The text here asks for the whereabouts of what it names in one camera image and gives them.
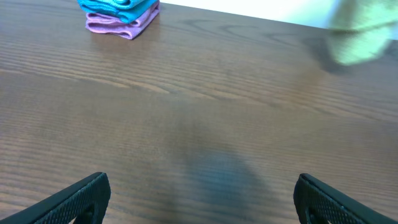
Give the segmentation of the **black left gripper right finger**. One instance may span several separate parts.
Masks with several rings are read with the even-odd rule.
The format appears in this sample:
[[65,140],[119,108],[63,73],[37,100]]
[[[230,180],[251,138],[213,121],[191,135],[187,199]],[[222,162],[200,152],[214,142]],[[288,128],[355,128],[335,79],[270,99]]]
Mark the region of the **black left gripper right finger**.
[[301,224],[397,224],[310,174],[300,174],[294,205]]

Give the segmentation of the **light green cloth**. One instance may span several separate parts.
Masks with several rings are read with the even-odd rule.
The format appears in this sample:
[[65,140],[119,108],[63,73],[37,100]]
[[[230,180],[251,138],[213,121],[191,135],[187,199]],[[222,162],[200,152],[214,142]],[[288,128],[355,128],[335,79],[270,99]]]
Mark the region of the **light green cloth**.
[[332,59],[354,65],[379,58],[397,24],[397,0],[342,0],[329,23]]

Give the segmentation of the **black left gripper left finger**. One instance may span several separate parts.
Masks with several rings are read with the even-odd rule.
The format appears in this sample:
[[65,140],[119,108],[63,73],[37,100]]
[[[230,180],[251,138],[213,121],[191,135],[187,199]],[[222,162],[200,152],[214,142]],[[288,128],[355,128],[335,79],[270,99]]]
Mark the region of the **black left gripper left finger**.
[[95,172],[1,224],[102,224],[110,196],[108,176]]

